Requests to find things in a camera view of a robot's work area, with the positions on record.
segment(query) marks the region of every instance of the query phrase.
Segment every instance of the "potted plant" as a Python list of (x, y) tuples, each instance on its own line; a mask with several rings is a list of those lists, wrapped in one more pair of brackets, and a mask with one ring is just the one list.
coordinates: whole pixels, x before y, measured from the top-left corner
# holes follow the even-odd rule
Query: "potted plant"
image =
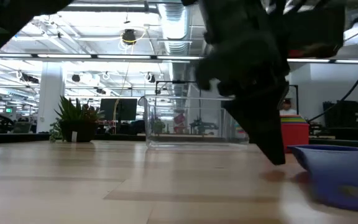
[(76, 105), (64, 96), (60, 97), (59, 126), (62, 131), (62, 138), (65, 141), (72, 142), (90, 142), (94, 139), (97, 121), (103, 118), (99, 109), (94, 109), (88, 104), (82, 105), (76, 99)]
[(57, 139), (61, 139), (64, 141), (62, 136), (62, 129), (60, 129), (60, 119), (56, 118), (56, 122), (53, 122), (49, 126), (51, 127), (49, 130), (49, 141), (55, 142)]

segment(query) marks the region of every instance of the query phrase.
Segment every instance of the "white pillar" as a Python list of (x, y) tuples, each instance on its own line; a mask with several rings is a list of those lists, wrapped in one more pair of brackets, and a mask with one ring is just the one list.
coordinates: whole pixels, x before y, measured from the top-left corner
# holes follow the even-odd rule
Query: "white pillar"
[(41, 76), (40, 103), (37, 118), (37, 133), (49, 131), (56, 121), (60, 96), (65, 93), (66, 73), (61, 62), (44, 62)]

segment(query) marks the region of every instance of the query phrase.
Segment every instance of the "blue cloth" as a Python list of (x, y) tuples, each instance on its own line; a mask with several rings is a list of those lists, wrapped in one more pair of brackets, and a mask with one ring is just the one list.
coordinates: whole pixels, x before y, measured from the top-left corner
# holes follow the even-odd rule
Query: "blue cloth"
[(317, 199), (334, 207), (358, 211), (358, 148), (289, 146), (310, 173)]

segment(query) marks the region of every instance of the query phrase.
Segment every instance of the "wooden table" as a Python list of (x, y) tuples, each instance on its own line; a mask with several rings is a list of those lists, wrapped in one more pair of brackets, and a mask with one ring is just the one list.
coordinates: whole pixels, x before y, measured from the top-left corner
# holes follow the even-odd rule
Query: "wooden table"
[(0, 223), (358, 223), (321, 205), (291, 155), (148, 151), (143, 142), (0, 144)]

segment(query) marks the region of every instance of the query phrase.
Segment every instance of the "black monitor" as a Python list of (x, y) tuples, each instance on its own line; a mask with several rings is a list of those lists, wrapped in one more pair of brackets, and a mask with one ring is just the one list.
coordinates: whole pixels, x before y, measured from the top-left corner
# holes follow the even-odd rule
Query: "black monitor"
[[(100, 110), (103, 111), (104, 119), (112, 121), (114, 116), (114, 105), (118, 99), (102, 99)], [(116, 109), (116, 120), (136, 120), (137, 99), (119, 99)]]

